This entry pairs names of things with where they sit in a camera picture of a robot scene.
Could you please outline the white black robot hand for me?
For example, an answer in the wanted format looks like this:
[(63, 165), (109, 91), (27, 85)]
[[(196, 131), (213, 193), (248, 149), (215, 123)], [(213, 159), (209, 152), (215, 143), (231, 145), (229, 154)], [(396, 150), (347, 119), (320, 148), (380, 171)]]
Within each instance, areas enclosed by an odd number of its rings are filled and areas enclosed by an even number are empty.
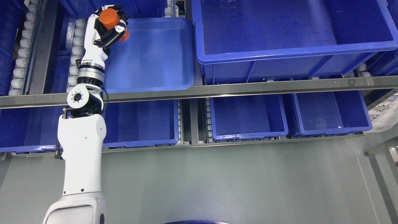
[(118, 13), (123, 12), (121, 6), (118, 5), (105, 5), (97, 9), (92, 13), (86, 25), (86, 32), (84, 36), (84, 55), (81, 59), (81, 68), (95, 68), (98, 70), (105, 69), (105, 61), (110, 55), (110, 48), (113, 44), (118, 41), (107, 42), (101, 39), (101, 35), (105, 34), (106, 29), (101, 24), (99, 20), (99, 15), (102, 11), (107, 8), (112, 8), (118, 11)]

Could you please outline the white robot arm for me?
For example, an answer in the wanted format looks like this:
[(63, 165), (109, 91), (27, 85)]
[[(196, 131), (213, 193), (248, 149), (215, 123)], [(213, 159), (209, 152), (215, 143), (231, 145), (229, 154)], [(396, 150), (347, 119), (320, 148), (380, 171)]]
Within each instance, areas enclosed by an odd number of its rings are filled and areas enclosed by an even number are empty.
[(81, 63), (77, 85), (67, 95), (58, 120), (56, 158), (65, 162), (62, 196), (44, 216), (44, 224), (104, 224), (106, 200), (101, 190), (101, 152), (107, 133), (102, 113), (104, 66)]

